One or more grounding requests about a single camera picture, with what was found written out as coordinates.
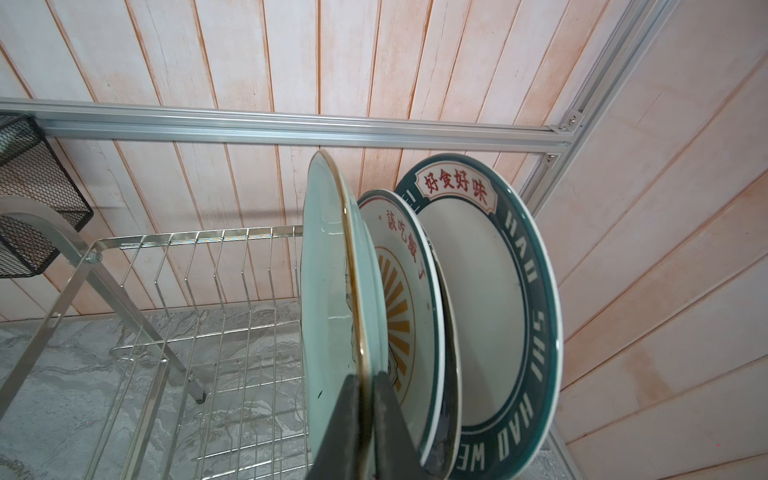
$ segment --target marble surface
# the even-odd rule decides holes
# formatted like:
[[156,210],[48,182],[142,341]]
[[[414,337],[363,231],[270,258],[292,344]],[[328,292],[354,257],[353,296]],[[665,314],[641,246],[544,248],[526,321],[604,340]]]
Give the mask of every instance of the marble surface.
[[[215,387],[216,394],[198,405],[180,382],[165,383],[139,478],[161,478],[165,468],[173,480],[269,478],[273,468],[284,480],[306,476],[312,455],[303,436],[299,317],[295,300],[278,300],[276,310],[271,302],[253,303],[250,313],[228,306],[147,317],[191,363],[205,391]],[[249,339],[245,331],[207,336],[247,330],[249,322],[256,327]],[[34,322],[0,326],[3,380],[35,328]],[[94,478],[120,477],[157,370],[157,357],[146,346],[131,351],[134,343],[133,331],[115,318],[62,322],[0,422],[0,480],[83,478],[102,432],[108,435]],[[519,478],[567,477],[545,443]]]

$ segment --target screw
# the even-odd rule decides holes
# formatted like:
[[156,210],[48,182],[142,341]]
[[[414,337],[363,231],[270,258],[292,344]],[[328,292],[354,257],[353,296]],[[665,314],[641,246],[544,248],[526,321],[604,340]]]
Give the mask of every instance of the screw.
[[88,255],[85,256],[85,261],[88,263],[99,263],[101,262],[101,252],[88,252]]

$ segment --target orange stripe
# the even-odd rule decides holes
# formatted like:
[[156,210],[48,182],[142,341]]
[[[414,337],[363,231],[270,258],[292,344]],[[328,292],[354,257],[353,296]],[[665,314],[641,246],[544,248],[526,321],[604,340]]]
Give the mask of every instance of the orange stripe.
[[410,355],[411,346],[403,339],[400,339],[391,333],[389,334],[389,342],[399,348],[406,355]]
[[408,301],[403,300],[402,302],[398,303],[394,306],[389,312],[386,313],[386,318],[391,319],[395,315],[399,315],[400,313],[407,312],[408,311]]
[[382,270],[382,283],[386,281],[386,274],[389,272],[389,259],[384,262],[384,270]]
[[390,295],[389,298],[386,300],[384,307],[389,308],[389,306],[392,305],[392,302],[397,300],[397,297],[400,296],[400,293],[402,293],[402,282],[397,283],[397,286],[395,287],[395,291],[392,292],[392,295]]
[[397,363],[397,369],[400,370],[400,372],[402,372],[403,375],[405,375],[407,370],[406,363],[402,361],[402,359],[397,353],[392,352],[392,355],[395,357],[395,363]]
[[384,287],[384,295],[389,293],[389,289],[392,288],[392,284],[395,282],[396,277],[397,277],[397,270],[392,269],[392,275],[389,276],[389,281],[386,283],[386,286]]
[[411,333],[411,323],[408,320],[403,320],[400,322],[389,322],[386,324],[386,328],[387,330]]

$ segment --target dish rack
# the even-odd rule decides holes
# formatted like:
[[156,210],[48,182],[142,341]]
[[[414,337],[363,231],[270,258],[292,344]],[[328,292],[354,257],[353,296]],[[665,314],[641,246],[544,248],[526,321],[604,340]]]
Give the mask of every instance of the dish rack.
[[[48,435],[64,436],[64,442],[54,448],[56,463],[63,465],[58,478],[211,480],[307,475],[313,463],[307,447],[299,330],[296,252],[301,226],[118,237],[88,246],[59,215],[33,200],[0,197],[0,215],[31,224],[76,266],[28,343],[20,342],[14,350],[18,361],[0,390],[3,436],[14,429],[32,429],[25,425],[25,415],[37,415],[40,419],[35,423],[48,422]],[[277,247],[293,252],[290,269],[296,298],[276,299],[273,252]],[[123,250],[128,260],[122,276],[112,276],[102,262],[117,250]],[[225,250],[227,258],[237,252],[241,259],[238,296],[245,302],[225,301],[220,275]],[[269,261],[262,262],[266,271],[260,273],[268,278],[270,291],[260,291],[261,300],[249,278],[256,274],[251,268],[258,253],[269,255]],[[166,305],[168,292],[159,279],[170,268],[171,258],[177,272],[184,271],[184,281],[179,283],[190,304],[186,308]],[[188,260],[180,266],[182,258]],[[208,258],[214,265],[212,275],[195,278],[195,263]],[[153,287],[162,303],[162,309],[151,315],[136,307],[125,288],[134,265],[142,262],[145,271],[147,259],[157,261]],[[76,322],[63,319],[86,281],[112,307],[114,316]],[[217,305],[201,306],[195,301],[192,284],[200,281],[215,288]],[[77,402],[59,390],[53,394],[53,400],[75,405],[80,413],[45,398],[51,395],[51,386],[61,382],[42,379],[41,373],[50,376],[55,370],[52,364],[64,362],[57,349],[77,350],[78,355],[87,350],[98,358],[95,366],[84,367],[96,368],[98,381],[83,380],[82,369],[65,379],[67,385],[79,381],[93,386],[77,394]],[[67,415],[80,414],[91,418],[87,424],[79,419],[71,430],[53,426],[59,419],[65,424]],[[19,435],[19,441],[34,435],[34,431]],[[65,472],[69,464],[74,465],[71,475]]]

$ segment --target wire rack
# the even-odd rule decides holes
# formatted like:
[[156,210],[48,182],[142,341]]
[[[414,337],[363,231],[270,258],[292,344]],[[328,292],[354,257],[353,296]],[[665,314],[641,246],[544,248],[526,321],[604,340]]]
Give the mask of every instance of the wire rack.
[[[300,340],[296,252],[301,236],[301,226],[166,233],[100,240],[81,255],[67,288],[25,351],[33,347],[46,322],[52,329],[63,324],[59,312],[66,311],[86,279],[118,314],[114,321],[121,325],[113,330],[125,333],[108,348],[104,367],[111,372],[111,397],[105,396],[107,404],[97,409],[106,413],[93,421],[100,428],[98,434],[91,430],[93,446],[79,478],[306,477],[312,455]],[[89,274],[104,276],[94,268],[118,250],[123,250],[128,267],[122,276],[114,275],[118,288],[110,290],[111,279],[100,279],[110,292],[105,295],[105,288]],[[291,258],[294,298],[276,298],[273,261],[278,253]],[[259,255],[268,255],[268,261],[254,261]],[[233,258],[239,261],[238,292],[233,291]],[[135,266],[142,264],[146,270],[148,260],[156,261],[152,287],[162,308],[145,316],[126,294],[126,283]],[[200,265],[209,262],[209,275],[196,275]],[[258,271],[259,265],[266,268]],[[177,277],[187,307],[168,305],[171,294],[162,280],[168,268],[184,272],[183,281]],[[264,284],[258,294],[255,291],[259,275],[268,280],[268,292]],[[215,291],[217,304],[195,300],[205,285],[207,294]],[[232,298],[244,301],[226,301]],[[35,375],[30,371],[19,383],[8,415],[2,411],[6,419],[34,396]],[[11,372],[5,383],[15,376]]]

